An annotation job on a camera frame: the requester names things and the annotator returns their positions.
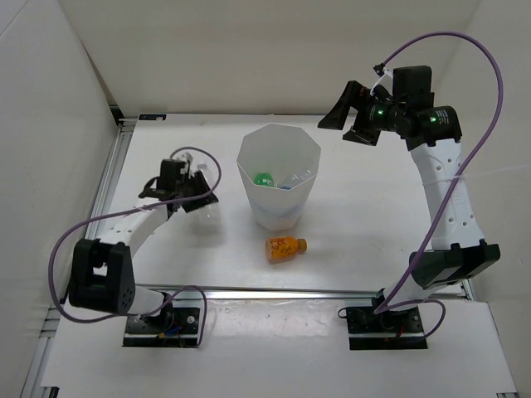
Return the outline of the green plastic soda bottle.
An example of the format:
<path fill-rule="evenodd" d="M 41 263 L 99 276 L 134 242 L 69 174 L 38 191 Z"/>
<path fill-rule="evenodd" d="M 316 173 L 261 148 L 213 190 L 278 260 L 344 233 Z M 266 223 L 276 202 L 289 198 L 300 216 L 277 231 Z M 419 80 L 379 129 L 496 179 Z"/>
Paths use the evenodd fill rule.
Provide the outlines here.
<path fill-rule="evenodd" d="M 275 187 L 274 178 L 268 172 L 259 172 L 255 175 L 253 183 L 262 187 Z"/>

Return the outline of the orange plastic bottle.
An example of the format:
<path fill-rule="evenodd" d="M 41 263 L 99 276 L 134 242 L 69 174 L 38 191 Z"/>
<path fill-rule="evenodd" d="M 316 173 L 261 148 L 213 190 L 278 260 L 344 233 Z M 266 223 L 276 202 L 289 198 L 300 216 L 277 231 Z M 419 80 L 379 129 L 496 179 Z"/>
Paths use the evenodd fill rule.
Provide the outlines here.
<path fill-rule="evenodd" d="M 265 255 L 272 263 L 291 259 L 305 253 L 307 249 L 308 244 L 305 239 L 293 236 L 273 237 L 265 241 Z"/>

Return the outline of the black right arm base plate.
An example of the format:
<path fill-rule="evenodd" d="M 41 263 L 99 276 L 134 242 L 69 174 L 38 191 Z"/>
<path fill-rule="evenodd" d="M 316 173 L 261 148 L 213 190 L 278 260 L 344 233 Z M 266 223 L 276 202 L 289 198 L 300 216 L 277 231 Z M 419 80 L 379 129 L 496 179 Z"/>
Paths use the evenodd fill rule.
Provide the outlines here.
<path fill-rule="evenodd" d="M 346 307 L 338 315 L 347 322 L 350 351 L 427 349 L 418 307 L 378 315 L 370 307 Z"/>

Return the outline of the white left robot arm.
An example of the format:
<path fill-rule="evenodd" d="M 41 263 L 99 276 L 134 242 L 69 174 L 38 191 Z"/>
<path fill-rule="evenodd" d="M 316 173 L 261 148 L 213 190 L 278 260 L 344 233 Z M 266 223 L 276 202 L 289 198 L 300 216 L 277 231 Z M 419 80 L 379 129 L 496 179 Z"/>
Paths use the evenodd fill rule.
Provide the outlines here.
<path fill-rule="evenodd" d="M 217 203 L 202 171 L 192 169 L 185 153 L 161 162 L 159 175 L 139 194 L 137 206 L 93 240 L 79 240 L 73 252 L 69 302 L 115 316 L 141 316 L 156 332 L 171 328 L 168 296 L 135 283 L 133 258 L 142 244 L 174 213 Z"/>

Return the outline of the clear unlabelled plastic bottle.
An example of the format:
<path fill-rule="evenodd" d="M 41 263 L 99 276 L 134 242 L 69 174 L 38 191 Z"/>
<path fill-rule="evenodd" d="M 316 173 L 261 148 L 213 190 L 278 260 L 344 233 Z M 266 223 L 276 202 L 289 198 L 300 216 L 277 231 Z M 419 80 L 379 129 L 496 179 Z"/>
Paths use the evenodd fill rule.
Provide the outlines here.
<path fill-rule="evenodd" d="M 212 187 L 216 182 L 214 174 L 205 162 L 198 162 L 196 169 L 202 173 L 207 185 Z M 197 221 L 205 227 L 217 227 L 221 224 L 219 203 L 208 204 L 197 210 Z"/>

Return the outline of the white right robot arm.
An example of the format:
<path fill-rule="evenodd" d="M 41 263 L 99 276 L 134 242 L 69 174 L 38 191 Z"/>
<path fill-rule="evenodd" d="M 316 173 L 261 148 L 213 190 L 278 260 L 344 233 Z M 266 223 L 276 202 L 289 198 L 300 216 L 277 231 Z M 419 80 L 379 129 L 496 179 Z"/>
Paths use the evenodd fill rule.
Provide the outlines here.
<path fill-rule="evenodd" d="M 368 88 L 349 81 L 338 102 L 319 122 L 321 129 L 343 129 L 348 113 L 357 114 L 343 139 L 376 146 L 381 132 L 403 139 L 421 177 L 431 226 L 418 251 L 411 253 L 405 274 L 382 291 L 373 323 L 390 332 L 402 310 L 449 285 L 471 279 L 500 258 L 489 244 L 473 211 L 462 178 L 460 121 L 450 106 L 436 106 L 431 68 L 408 66 L 385 70 Z"/>

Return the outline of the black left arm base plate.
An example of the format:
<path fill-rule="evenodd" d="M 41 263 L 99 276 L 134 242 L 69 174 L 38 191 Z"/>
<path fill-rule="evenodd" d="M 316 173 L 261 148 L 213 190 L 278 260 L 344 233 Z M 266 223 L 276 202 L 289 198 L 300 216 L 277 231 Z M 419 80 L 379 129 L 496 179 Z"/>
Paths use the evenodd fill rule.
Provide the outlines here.
<path fill-rule="evenodd" d="M 157 317 L 128 319 L 123 347 L 198 348 L 202 342 L 204 306 L 199 302 L 173 301 Z"/>

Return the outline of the blue label clear plastic bottle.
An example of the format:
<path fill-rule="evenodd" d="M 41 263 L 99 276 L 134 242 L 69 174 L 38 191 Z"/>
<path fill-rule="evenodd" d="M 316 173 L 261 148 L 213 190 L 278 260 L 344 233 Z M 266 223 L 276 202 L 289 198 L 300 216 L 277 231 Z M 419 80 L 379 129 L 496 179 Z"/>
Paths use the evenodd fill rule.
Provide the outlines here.
<path fill-rule="evenodd" d="M 291 173 L 284 180 L 279 182 L 277 184 L 277 187 L 283 190 L 291 190 L 309 180 L 313 175 L 314 174 L 310 170 Z"/>

